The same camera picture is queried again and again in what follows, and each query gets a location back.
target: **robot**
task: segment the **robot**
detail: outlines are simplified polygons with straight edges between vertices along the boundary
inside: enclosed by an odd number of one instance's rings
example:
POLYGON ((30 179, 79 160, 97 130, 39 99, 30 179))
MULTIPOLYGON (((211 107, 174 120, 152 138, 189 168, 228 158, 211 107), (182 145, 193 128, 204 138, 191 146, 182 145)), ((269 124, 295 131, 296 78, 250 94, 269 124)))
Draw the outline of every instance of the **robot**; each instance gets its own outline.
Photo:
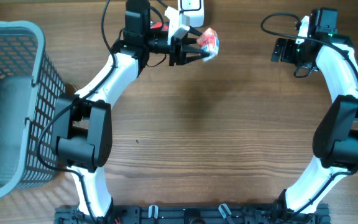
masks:
POLYGON ((166 31, 163 21, 161 26, 150 28, 150 10, 155 11, 148 0, 128 0, 125 28, 121 31, 123 39, 117 39, 112 47, 105 41, 110 51, 106 65, 76 95, 64 94, 56 101, 55 116, 45 130, 53 124, 52 151, 67 169, 52 167, 42 160, 41 141, 36 147, 37 155, 45 167, 73 174, 80 204, 56 209, 55 223, 331 223, 328 205, 319 202, 341 179, 358 171, 358 130, 352 129, 353 122, 358 122, 358 67, 350 38, 337 34, 337 11, 326 8, 315 9, 302 20, 293 14, 272 14, 261 23, 263 31, 287 38, 277 39, 272 61, 281 59, 295 64, 294 76, 298 78, 321 70, 333 101, 314 134, 314 156, 295 184, 283 190, 270 204, 114 206, 104 165, 111 152, 111 109, 115 102, 139 77, 150 53, 169 54, 171 66, 211 56, 208 51, 190 46, 196 39, 189 38, 188 34, 200 36, 202 33, 188 25, 181 12, 175 19, 175 30, 166 31), (266 30, 264 22, 274 16, 297 19, 299 34, 266 30), (187 57, 188 53, 198 55, 187 57), (308 70, 306 75, 298 75, 301 68, 308 70), (88 129, 73 126, 74 121, 82 119, 89 120, 88 129))

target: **plastic crate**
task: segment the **plastic crate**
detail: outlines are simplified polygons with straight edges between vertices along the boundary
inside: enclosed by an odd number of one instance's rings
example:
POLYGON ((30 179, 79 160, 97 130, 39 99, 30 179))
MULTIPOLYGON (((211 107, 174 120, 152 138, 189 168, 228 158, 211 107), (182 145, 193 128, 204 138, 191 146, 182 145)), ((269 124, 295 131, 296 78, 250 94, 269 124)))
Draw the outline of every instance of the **plastic crate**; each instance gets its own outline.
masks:
MULTIPOLYGON (((55 177, 55 171, 38 161, 35 144, 63 92, 65 85, 45 52, 41 29, 26 21, 0 22, 0 197, 55 177)), ((51 133, 52 127, 41 154, 56 166, 51 133)))

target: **wire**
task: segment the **wire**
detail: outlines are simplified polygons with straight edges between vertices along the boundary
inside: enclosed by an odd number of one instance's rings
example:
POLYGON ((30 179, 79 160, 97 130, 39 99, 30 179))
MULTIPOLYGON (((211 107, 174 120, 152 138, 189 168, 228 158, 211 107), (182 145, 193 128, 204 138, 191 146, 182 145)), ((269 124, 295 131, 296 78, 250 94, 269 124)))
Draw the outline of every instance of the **wire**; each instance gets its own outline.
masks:
MULTIPOLYGON (((336 47, 335 45, 333 44, 330 44, 330 43, 327 43, 327 42, 324 42, 324 41, 321 41, 321 40, 317 40, 317 39, 313 39, 313 38, 309 38, 309 37, 301 37, 301 36, 298 36, 298 35, 290 35, 290 34, 281 34, 281 33, 278 33, 278 32, 272 32, 270 30, 267 30, 264 28, 264 24, 265 22, 270 19, 271 17, 275 17, 275 16, 289 16, 289 17, 293 17, 295 18, 297 21, 298 21, 298 24, 300 25, 301 21, 299 19, 299 17, 297 15, 294 15, 294 14, 291 14, 291 13, 287 13, 287 12, 279 12, 279 13, 275 13, 275 14, 271 14, 269 16, 267 16, 265 19, 263 19, 263 21, 260 23, 260 28, 268 33, 268 34, 272 34, 272 35, 276 35, 276 36, 279 36, 279 37, 287 37, 287 38, 293 38, 293 39, 303 39, 303 40, 309 40, 309 41, 314 41, 314 42, 317 42, 317 43, 320 43, 320 44, 323 44, 325 46, 328 46, 330 48, 332 48, 333 50, 337 51, 343 58, 344 60, 351 66, 353 72, 354 72, 354 75, 356 77, 356 80, 357 80, 357 84, 358 84, 358 71, 356 69, 356 66, 353 64, 353 62, 350 60, 349 58, 349 55, 348 55, 348 51, 346 50, 342 50, 340 49, 339 47, 336 47)), ((285 222, 288 222, 290 221, 293 217, 297 216, 298 214, 300 214, 304 209, 306 209, 307 207, 309 207, 310 205, 313 204, 313 202, 315 200, 317 200, 320 195, 327 189, 327 187, 332 183, 332 181, 334 181, 334 179, 339 176, 339 175, 346 175, 346 176, 349 176, 349 175, 354 175, 356 172, 358 171, 358 161, 357 161, 357 164, 356 166, 354 166, 353 169, 351 169, 350 172, 337 172, 333 175, 330 176, 329 180, 323 185, 323 187, 320 189, 320 191, 311 199, 309 200, 308 203, 306 203, 303 207, 301 207, 299 210, 297 210, 295 213, 293 213, 290 217, 288 217, 287 219, 285 219, 284 221, 282 221, 280 224, 282 223, 285 223, 285 222)))
MULTIPOLYGON (((106 11, 107 11, 107 8, 109 6, 109 2, 110 0, 107 0, 106 1, 106 6, 104 8, 104 11, 103 11, 103 15, 102 15, 102 19, 101 19, 101 32, 102 32, 102 36, 103 36, 103 40, 104 40, 104 43, 106 44, 106 47, 108 48, 109 52, 111 52, 111 49, 110 49, 110 46, 106 40, 106 36, 104 35, 104 29, 103 29, 103 25, 104 25, 104 17, 106 15, 106 11)), ((46 168, 49 168, 51 170, 55 170, 55 171, 60 171, 60 172, 69 172, 69 173, 72 173, 72 174, 75 174, 76 176, 78 176, 78 180, 80 181, 81 183, 81 188, 82 188, 82 192, 83 192, 83 195, 84 195, 84 200, 85 200, 85 204, 86 204, 86 208, 88 209, 88 212, 89 212, 89 215, 92 219, 92 222, 94 224, 96 224, 96 219, 93 215, 93 212, 91 210, 91 207, 90 207, 90 201, 89 201, 89 198, 88 198, 88 194, 86 193, 86 189, 85 189, 85 182, 84 182, 84 178, 83 178, 83 175, 81 175, 79 172, 77 171, 74 171, 74 170, 70 170, 70 169, 62 169, 62 168, 59 168, 59 167, 54 167, 54 166, 51 166, 49 164, 47 164, 43 159, 42 159, 42 156, 41 156, 41 153, 40 153, 40 149, 41 149, 41 143, 42 143, 42 139, 45 137, 47 131, 50 129, 50 127, 52 126, 52 124, 54 122, 56 122, 56 120, 61 117, 64 113, 66 113, 68 110, 74 108, 75 106, 78 106, 80 103, 84 102, 88 97, 90 97, 91 95, 93 95, 94 93, 96 93, 96 91, 98 90, 98 88, 100 88, 100 86, 110 77, 110 75, 112 74, 112 72, 114 71, 114 68, 116 67, 116 58, 114 56, 114 54, 111 55, 112 57, 112 66, 111 66, 111 69, 110 71, 107 73, 107 75, 88 93, 86 94, 84 97, 74 101, 71 105, 67 106, 66 108, 64 108, 63 110, 61 110, 61 112, 59 112, 58 114, 56 114, 50 121, 49 123, 44 127, 44 129, 42 130, 41 134, 40 134, 40 137, 39 137, 39 140, 37 141, 37 144, 35 146, 35 150, 37 152, 37 159, 40 161, 40 163, 42 165, 44 165, 46 168)))
POLYGON ((150 66, 150 65, 147 65, 148 67, 150 67, 150 68, 152 68, 152 67, 156 67, 157 65, 160 65, 162 62, 164 62, 165 61, 165 59, 167 59, 167 55, 166 54, 164 54, 164 58, 159 62, 159 63, 157 63, 156 65, 152 65, 152 66, 150 66))
POLYGON ((163 7, 165 7, 165 8, 168 7, 168 5, 165 4, 162 0, 157 0, 157 1, 158 1, 158 3, 160 3, 163 7))
POLYGON ((156 8, 154 8, 153 6, 150 6, 150 9, 151 9, 153 12, 155 12, 156 15, 158 15, 158 17, 160 18, 162 24, 161 24, 161 27, 159 28, 159 30, 162 30, 162 29, 164 28, 164 19, 162 18, 161 13, 160 13, 156 8))

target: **gray plastic bin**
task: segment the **gray plastic bin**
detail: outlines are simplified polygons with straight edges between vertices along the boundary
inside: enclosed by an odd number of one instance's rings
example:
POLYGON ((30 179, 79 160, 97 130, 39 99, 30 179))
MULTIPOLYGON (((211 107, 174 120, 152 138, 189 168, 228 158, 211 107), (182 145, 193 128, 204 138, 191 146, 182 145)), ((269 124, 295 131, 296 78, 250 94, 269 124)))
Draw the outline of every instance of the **gray plastic bin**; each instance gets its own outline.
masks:
MULTIPOLYGON (((41 29, 26 21, 0 22, 0 197, 15 188, 39 187, 55 177, 36 158, 35 144, 64 91, 45 53, 41 29)), ((56 166, 51 132, 52 127, 41 154, 56 166)))

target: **wooden table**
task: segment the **wooden table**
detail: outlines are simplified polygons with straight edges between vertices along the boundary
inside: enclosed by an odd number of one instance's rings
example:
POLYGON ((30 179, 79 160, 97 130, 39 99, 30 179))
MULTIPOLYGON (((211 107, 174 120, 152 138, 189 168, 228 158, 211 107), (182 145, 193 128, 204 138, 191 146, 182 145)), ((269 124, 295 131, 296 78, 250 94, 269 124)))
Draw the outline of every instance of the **wooden table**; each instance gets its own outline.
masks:
MULTIPOLYGON (((60 75, 77 90, 107 59, 100 34, 103 6, 5 4, 0 20, 37 23, 60 75)), ((358 1, 206 0, 206 27, 218 32, 218 57, 145 68, 112 110, 106 177, 114 203, 272 202, 293 184, 313 155, 313 134, 331 99, 322 74, 296 79, 293 65, 270 61, 276 37, 259 24, 273 12, 303 17, 321 6, 338 9, 339 33, 352 37, 358 58, 358 1)), ((124 27, 124 11, 122 1, 108 9, 110 43, 124 27)), ((290 19, 269 24, 295 34, 290 19)), ((152 55, 150 64, 160 58, 152 55)), ((331 207, 333 223, 358 223, 358 174, 342 180, 323 202, 331 207)), ((56 207, 76 203, 72 178, 62 174, 41 189, 0 199, 0 223, 51 223, 56 207)))

